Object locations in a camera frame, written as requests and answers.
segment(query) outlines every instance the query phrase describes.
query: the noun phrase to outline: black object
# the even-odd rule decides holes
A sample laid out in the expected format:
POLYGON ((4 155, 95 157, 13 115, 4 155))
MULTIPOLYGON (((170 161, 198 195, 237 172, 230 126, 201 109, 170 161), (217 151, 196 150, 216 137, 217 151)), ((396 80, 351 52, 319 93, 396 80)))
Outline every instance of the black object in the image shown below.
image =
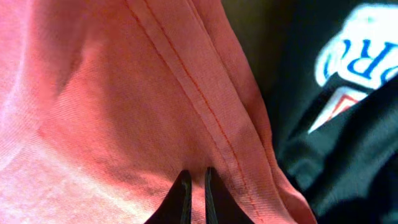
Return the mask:
POLYGON ((178 175, 169 193, 160 207, 146 221, 146 224, 191 223, 192 180, 189 171, 183 170, 178 175))
POLYGON ((297 1, 279 81, 266 98, 278 164, 319 223, 398 223, 398 77, 373 90, 336 74, 320 87, 314 74, 322 47, 362 3, 398 1, 297 1), (341 86, 369 96, 309 134, 341 86))
MULTIPOLYGON (((209 167, 205 176, 206 223, 252 224, 228 192, 215 168, 209 167)), ((189 171, 178 175, 169 193, 146 224, 191 223, 192 181, 189 171)))
POLYGON ((228 192, 216 169, 208 168, 205 176, 206 223, 253 223, 228 192))

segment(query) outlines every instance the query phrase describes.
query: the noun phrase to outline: cotton cloth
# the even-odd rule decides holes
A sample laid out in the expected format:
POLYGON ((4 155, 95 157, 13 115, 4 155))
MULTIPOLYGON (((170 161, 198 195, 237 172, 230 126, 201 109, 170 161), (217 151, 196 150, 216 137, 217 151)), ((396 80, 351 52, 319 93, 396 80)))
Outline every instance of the cotton cloth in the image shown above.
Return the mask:
POLYGON ((315 223, 220 1, 1 0, 0 223, 144 223, 213 166, 255 223, 315 223))

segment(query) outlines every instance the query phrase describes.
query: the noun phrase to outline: stitching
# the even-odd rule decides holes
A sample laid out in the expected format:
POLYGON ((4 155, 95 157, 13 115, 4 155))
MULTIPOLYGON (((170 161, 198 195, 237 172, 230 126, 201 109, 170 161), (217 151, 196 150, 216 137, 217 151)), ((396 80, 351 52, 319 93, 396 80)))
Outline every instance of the stitching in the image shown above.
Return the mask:
POLYGON ((211 48, 213 49, 215 55, 217 56, 217 59, 219 60, 220 63, 222 63, 222 65, 223 65, 224 69, 226 70, 226 72, 229 73, 229 71, 228 71, 228 69, 227 69, 227 67, 226 67, 226 65, 225 65, 225 63, 224 63, 224 61, 222 61, 222 59, 221 59, 221 57, 220 57, 220 53, 217 51, 216 47, 214 46, 214 44, 213 44, 213 42, 212 42, 212 39, 211 39, 211 37, 209 36, 209 33, 207 32, 207 30, 206 30, 206 28, 205 28, 204 23, 201 23, 201 22, 199 21, 199 19, 201 19, 200 15, 199 15, 199 14, 197 13, 197 11, 193 8, 194 6, 192 6, 192 4, 189 4, 189 3, 188 3, 188 5, 189 5, 189 7, 190 7, 192 13, 195 15, 196 21, 197 21, 198 25, 201 27, 202 31, 206 34, 206 37, 207 37, 206 40, 207 40, 208 44, 211 46, 211 48))
MULTIPOLYGON (((159 51, 158 51, 158 49, 156 48, 155 44, 153 43, 152 39, 149 37, 149 35, 148 35, 148 33, 146 32, 144 26, 142 26, 141 21, 139 20, 139 18, 138 18, 138 17, 135 15, 135 13, 130 9, 127 0, 124 0, 124 2, 126 3, 126 6, 127 6, 127 8, 129 9, 129 11, 130 11, 130 13, 131 13, 131 16, 137 21, 138 26, 144 31, 145 36, 150 40, 150 43, 151 43, 151 45, 153 46, 153 48, 155 49, 157 56, 162 60, 162 62, 164 63, 164 65, 173 73, 172 69, 169 67, 169 65, 167 64, 167 62, 166 62, 165 59, 163 58, 163 56, 161 56, 161 54, 159 53, 159 51)), ((179 81, 177 81, 177 83, 178 83, 178 85, 181 87, 183 94, 188 98, 188 101, 190 102, 190 104, 192 105, 192 107, 195 108, 195 106, 193 105, 193 102, 192 102, 191 100, 189 100, 189 96, 187 95, 187 93, 186 93, 185 90, 183 89, 182 84, 181 84, 179 81)), ((197 110, 194 110, 194 111, 195 111, 196 114, 200 117, 199 112, 198 112, 197 110)), ((204 122, 202 119, 201 119, 201 121, 202 121, 204 127, 206 128, 207 132, 209 133, 210 138, 211 138, 211 140, 214 142, 216 148, 220 151, 220 149, 219 149, 218 146, 217 146, 216 141, 215 141, 214 138, 213 138, 213 135, 210 134, 210 131, 209 131, 209 129, 207 128, 205 122, 204 122)), ((229 167, 228 167, 228 163, 227 163, 226 159, 224 158, 224 156, 223 156, 222 154, 221 154, 221 158, 223 158, 224 163, 227 164, 227 171, 228 171, 228 173, 229 173, 229 176, 232 176, 231 171, 229 170, 229 167)), ((233 188, 233 190, 236 191, 236 188, 235 188, 233 182, 232 182, 232 188, 233 188)))
MULTIPOLYGON (((197 16, 197 12, 195 11, 194 8, 192 8, 192 5, 191 4, 188 4, 188 5, 190 6, 192 13, 194 13, 194 15, 197 16)), ((220 53, 218 52, 217 48, 214 46, 214 44, 212 42, 212 38, 210 37, 207 30, 204 28, 205 25, 203 23, 200 23, 199 21, 197 21, 197 22, 198 22, 199 26, 202 28, 202 30, 207 34, 206 39, 207 39, 208 43, 212 46, 212 49, 215 51, 215 54, 217 55, 217 59, 223 64, 224 69, 227 71, 227 73, 230 73, 229 70, 227 69, 227 66, 225 65, 224 61, 221 59, 220 53)), ((263 142, 262 142, 262 146, 263 146, 264 150, 266 151, 267 146, 265 146, 263 142)), ((271 159, 269 158, 268 152, 265 152, 265 155, 266 155, 267 160, 270 162, 272 158, 271 159)), ((271 168, 271 176, 272 176, 272 180, 274 180, 273 185, 274 185, 276 191, 278 192, 278 195, 280 195, 282 197, 282 194, 280 193, 280 189, 279 189, 280 187, 276 184, 277 181, 275 181, 277 179, 276 175, 277 174, 275 174, 275 171, 271 168)), ((290 213, 289 209, 287 208, 287 204, 286 204, 285 200, 281 200, 281 203, 284 206, 284 208, 290 213)))
POLYGON ((242 176, 243 185, 244 185, 244 188, 245 188, 245 190, 246 190, 246 192, 247 192, 247 194, 248 194, 248 197, 249 197, 249 200, 250 200, 250 204, 252 205, 254 211, 256 212, 256 215, 257 215, 258 219, 260 219, 260 221, 264 223, 264 220, 260 218, 260 214, 259 214, 259 212, 257 211, 257 208, 256 208, 255 204, 253 203, 253 199, 252 199, 252 197, 251 197, 250 194, 249 194, 249 190, 248 190, 248 187, 247 187, 247 183, 246 183, 246 180, 245 180, 245 176, 243 175, 242 167, 241 167, 241 165, 240 165, 240 163, 239 163, 239 161, 238 161, 238 157, 237 157, 237 155, 236 155, 236 153, 235 153, 235 150, 234 150, 234 148, 233 148, 231 142, 229 141, 227 135, 225 134, 224 129, 221 127, 221 123, 220 123, 219 119, 218 119, 217 116, 215 115, 215 112, 213 111, 213 109, 210 107, 210 104, 209 104, 208 100, 206 99, 205 95, 203 94, 202 90, 200 89, 198 83, 193 79, 193 77, 191 76, 191 74, 188 72, 188 70, 187 70, 185 64, 182 62, 182 59, 181 59, 180 55, 177 53, 177 50, 174 48, 173 44, 171 43, 170 38, 168 37, 168 35, 166 34, 164 28, 161 26, 160 22, 159 22, 158 19, 156 18, 156 16, 155 16, 154 12, 152 11, 152 9, 149 7, 147 0, 144 0, 144 2, 145 2, 145 4, 146 4, 148 10, 149 10, 150 13, 152 14, 152 17, 155 19, 156 23, 158 24, 158 26, 159 26, 160 29, 162 30, 163 34, 165 35, 165 37, 166 37, 166 39, 167 39, 167 42, 170 44, 172 50, 173 50, 174 53, 176 54, 178 60, 180 61, 181 65, 182 65, 182 67, 183 67, 183 69, 184 69, 184 72, 185 72, 185 73, 188 75, 188 77, 191 79, 192 83, 193 83, 193 84, 195 85, 195 87, 197 88, 199 94, 200 94, 201 97, 204 99, 205 104, 207 105, 208 109, 210 110, 210 113, 214 116, 214 118, 215 118, 215 120, 216 120, 216 122, 217 122, 217 125, 218 125, 218 127, 219 127, 219 129, 220 129, 220 131, 221 131, 221 133, 222 133, 222 135, 223 135, 224 138, 226 139, 226 142, 228 143, 228 146, 231 148, 231 151, 232 151, 233 156, 234 156, 234 158, 235 158, 236 164, 237 164, 237 166, 238 166, 238 170, 239 170, 239 172, 240 172, 240 174, 241 174, 241 176, 242 176))

